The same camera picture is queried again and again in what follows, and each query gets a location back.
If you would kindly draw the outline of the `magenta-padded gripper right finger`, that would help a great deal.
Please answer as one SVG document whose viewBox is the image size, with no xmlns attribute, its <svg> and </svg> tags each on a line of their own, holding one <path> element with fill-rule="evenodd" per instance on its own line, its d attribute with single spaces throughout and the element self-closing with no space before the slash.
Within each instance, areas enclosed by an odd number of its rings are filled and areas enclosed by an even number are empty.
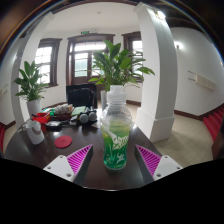
<svg viewBox="0 0 224 224">
<path fill-rule="evenodd" d="M 182 166 L 168 155 L 159 155 L 150 149 L 136 145 L 134 155 L 138 174 L 144 184 L 160 180 L 182 169 Z"/>
</svg>

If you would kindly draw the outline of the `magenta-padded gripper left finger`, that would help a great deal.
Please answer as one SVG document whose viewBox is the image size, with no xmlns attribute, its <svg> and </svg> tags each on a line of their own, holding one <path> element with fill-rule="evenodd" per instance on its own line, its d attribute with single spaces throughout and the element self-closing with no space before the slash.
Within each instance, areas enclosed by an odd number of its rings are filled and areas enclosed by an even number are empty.
<svg viewBox="0 0 224 224">
<path fill-rule="evenodd" d="M 56 176 L 81 185 L 93 156 L 93 145 L 87 145 L 68 156 L 59 155 L 45 168 Z"/>
</svg>

